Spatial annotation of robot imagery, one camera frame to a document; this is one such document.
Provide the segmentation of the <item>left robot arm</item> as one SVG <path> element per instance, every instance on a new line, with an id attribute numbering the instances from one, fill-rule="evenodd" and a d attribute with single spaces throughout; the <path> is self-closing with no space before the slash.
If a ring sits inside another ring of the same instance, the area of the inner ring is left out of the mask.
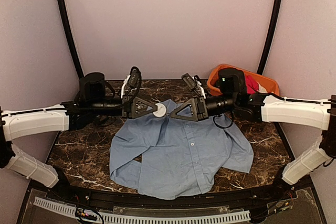
<path id="1" fill-rule="evenodd" d="M 162 104 L 138 97 L 141 83 L 141 73 L 133 67 L 117 95 L 103 73 L 92 72 L 80 78 L 79 92 L 73 101 L 34 110 L 1 111 L 1 168 L 53 188 L 63 201 L 71 200 L 74 189 L 62 172 L 23 152 L 12 141 L 39 133 L 79 130 L 100 115 L 136 119 L 152 113 L 162 117 L 166 113 Z"/>

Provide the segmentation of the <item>light blue button shirt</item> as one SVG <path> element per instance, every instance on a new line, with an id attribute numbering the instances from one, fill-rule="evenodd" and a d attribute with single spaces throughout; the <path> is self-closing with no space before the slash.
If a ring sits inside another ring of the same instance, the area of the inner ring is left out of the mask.
<path id="1" fill-rule="evenodd" d="M 249 173 L 254 152 L 225 116 L 192 122 L 148 114 L 128 119 L 110 147 L 110 178 L 164 200 L 204 194 L 220 168 Z"/>

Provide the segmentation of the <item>round white brooch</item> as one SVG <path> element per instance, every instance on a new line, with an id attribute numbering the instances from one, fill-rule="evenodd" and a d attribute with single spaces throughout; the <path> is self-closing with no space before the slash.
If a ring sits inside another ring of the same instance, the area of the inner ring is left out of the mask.
<path id="1" fill-rule="evenodd" d="M 164 117 L 166 115 L 166 106 L 163 103 L 156 103 L 156 111 L 153 112 L 153 115 L 157 118 Z"/>

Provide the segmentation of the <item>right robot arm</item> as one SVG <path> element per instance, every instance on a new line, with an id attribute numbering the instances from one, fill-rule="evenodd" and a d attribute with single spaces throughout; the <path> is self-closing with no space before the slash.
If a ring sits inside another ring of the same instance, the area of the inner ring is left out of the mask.
<path id="1" fill-rule="evenodd" d="M 321 165 L 335 160 L 335 96 L 322 100 L 303 100 L 281 97 L 275 93 L 248 94 L 242 70 L 229 67 L 218 73 L 218 96 L 201 95 L 189 99 L 173 110 L 174 119 L 202 121 L 211 116 L 231 112 L 250 122 L 282 122 L 315 127 L 322 131 L 321 139 L 304 151 L 281 171 L 281 177 L 268 188 L 273 200 L 288 191 L 302 177 Z"/>

